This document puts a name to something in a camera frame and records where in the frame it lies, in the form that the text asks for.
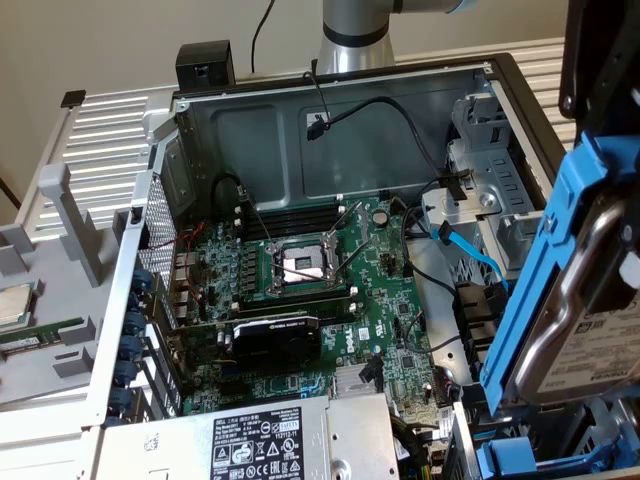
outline chip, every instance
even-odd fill
[[[402,357],[402,368],[413,368],[413,357]]]

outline screw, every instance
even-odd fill
[[[565,110],[571,110],[572,105],[573,98],[571,97],[571,95],[567,95],[566,97],[564,97],[564,99],[562,100],[562,108],[564,108]]]
[[[632,237],[633,237],[633,229],[631,228],[631,225],[625,225],[624,228],[622,229],[622,239],[625,242],[630,242]]]

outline green circuit board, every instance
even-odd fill
[[[413,275],[403,275],[400,243],[401,216],[390,214],[390,202],[377,197],[351,198],[342,205],[348,209],[361,201],[345,218],[338,230],[338,244],[342,259],[363,243],[363,222],[366,222],[368,242],[345,269],[345,284],[358,289],[355,298],[347,298],[278,307],[260,312],[273,314],[306,314],[349,318],[348,322],[322,327],[321,355],[302,370],[238,371],[234,373],[232,361],[212,358],[210,348],[216,333],[224,325],[233,324],[234,294],[244,302],[272,298],[267,294],[271,285],[272,257],[265,252],[268,242],[255,241],[237,244],[228,235],[230,224],[206,228],[191,246],[199,252],[207,272],[200,275],[199,288],[215,288],[214,305],[207,305],[206,319],[202,321],[197,308],[187,312],[187,326],[182,338],[191,355],[194,393],[184,401],[184,414],[198,414],[230,408],[265,399],[300,398],[300,396],[336,395],[336,369],[365,363],[376,352],[382,352],[384,361],[384,391],[389,404],[395,406],[408,421],[437,423],[438,409],[433,400],[426,401],[424,388],[432,383],[429,358],[412,353],[394,331],[394,318],[406,329],[422,306]],[[378,228],[372,221],[373,212],[383,211],[388,224]],[[303,236],[313,242],[318,235]],[[311,291],[315,282],[296,286]],[[356,303],[356,312],[349,310]],[[411,345],[428,348],[428,340],[418,326],[408,338]]]

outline mesh vent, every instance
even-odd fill
[[[160,177],[154,175],[147,204],[147,228],[149,229],[149,245],[162,245],[171,242],[177,236],[176,227],[169,211],[167,197],[162,188]],[[155,249],[140,250],[142,266],[152,273],[159,273],[165,285],[170,285],[173,274],[173,255],[175,243],[169,243]]]

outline warning label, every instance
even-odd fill
[[[303,480],[303,469],[300,408],[214,421],[211,480]]]
[[[625,310],[588,314],[572,327],[539,393],[565,390],[634,373],[640,359],[640,299]]]

